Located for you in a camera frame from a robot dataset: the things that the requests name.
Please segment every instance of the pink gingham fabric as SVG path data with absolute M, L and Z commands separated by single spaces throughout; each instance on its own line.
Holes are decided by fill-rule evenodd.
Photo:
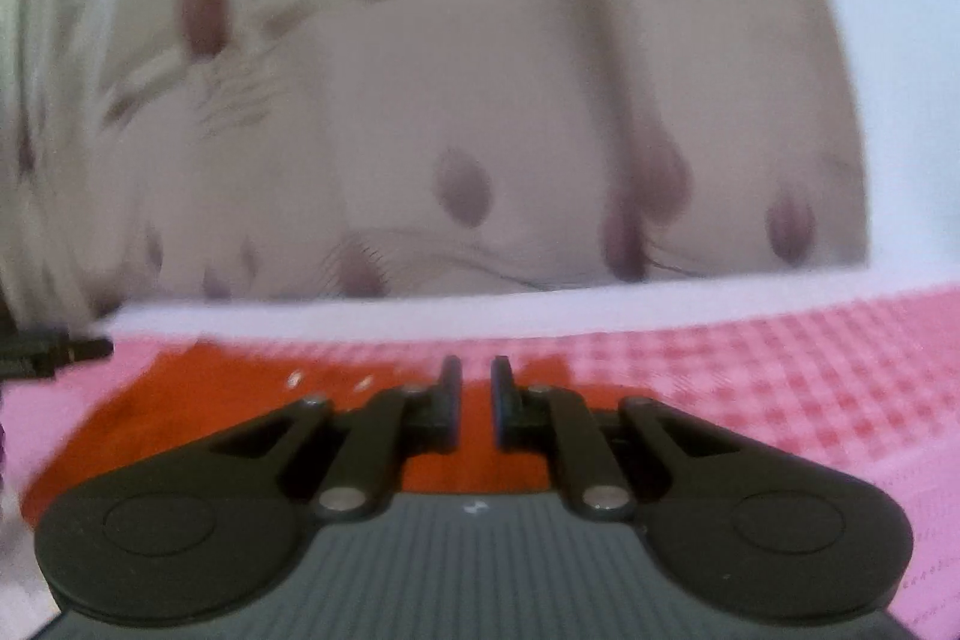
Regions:
M 844 469 L 901 502 L 916 550 L 896 616 L 930 640 L 960 637 L 960 287 L 693 328 L 561 338 L 391 343 L 253 342 L 259 356 L 398 362 L 469 381 L 490 360 L 563 357 L 575 384 L 652 394 L 721 426 Z M 163 340 L 121 343 L 110 365 L 6 398 L 8 472 L 23 485 L 83 415 L 149 365 Z M 47 432 L 38 426 L 51 423 Z

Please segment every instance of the pink checkered cloth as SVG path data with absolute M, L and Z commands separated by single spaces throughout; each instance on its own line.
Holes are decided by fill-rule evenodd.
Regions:
M 168 342 L 121 343 L 110 365 L 11 389 L 8 480 L 25 482 L 104 397 Z M 247 343 L 256 355 L 399 362 L 449 353 L 469 381 L 493 356 L 563 356 L 578 384 L 617 384 L 881 485 L 907 511 L 916 550 L 894 613 L 929 640 L 960 636 L 960 287 L 828 310 L 641 333 L 397 343 Z

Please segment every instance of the gray ribbed panel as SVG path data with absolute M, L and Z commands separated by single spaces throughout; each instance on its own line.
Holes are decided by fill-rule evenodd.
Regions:
M 877 614 L 775 629 L 720 614 L 666 581 L 622 525 L 572 516 L 552 494 L 401 495 L 319 534 L 279 588 L 180 629 L 69 615 L 42 640 L 909 640 Z

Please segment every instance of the orange cloth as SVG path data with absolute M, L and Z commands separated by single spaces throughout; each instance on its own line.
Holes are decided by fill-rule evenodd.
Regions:
M 301 379 L 291 389 L 288 379 L 295 372 Z M 224 431 L 309 394 L 323 393 L 337 410 L 348 410 L 387 387 L 434 380 L 402 366 L 259 359 L 213 344 L 167 353 L 75 432 L 25 493 L 23 517 L 35 525 L 56 496 L 90 477 Z M 560 359 L 534 362 L 517 373 L 518 384 L 566 386 L 569 381 Z M 624 393 L 616 386 L 578 390 L 587 391 L 592 405 L 608 408 Z M 403 474 L 403 488 L 418 492 L 536 491 L 548 485 L 539 456 L 496 451 L 488 383 L 464 385 L 459 450 L 452 456 L 412 458 Z

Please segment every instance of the red checkered pattern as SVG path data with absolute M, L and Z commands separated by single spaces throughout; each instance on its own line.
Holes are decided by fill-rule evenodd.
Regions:
M 577 384 L 650 394 L 748 437 L 848 467 L 960 424 L 960 289 L 829 310 L 642 333 L 448 342 L 247 344 L 257 355 L 388 360 L 467 378 L 490 360 L 563 357 Z

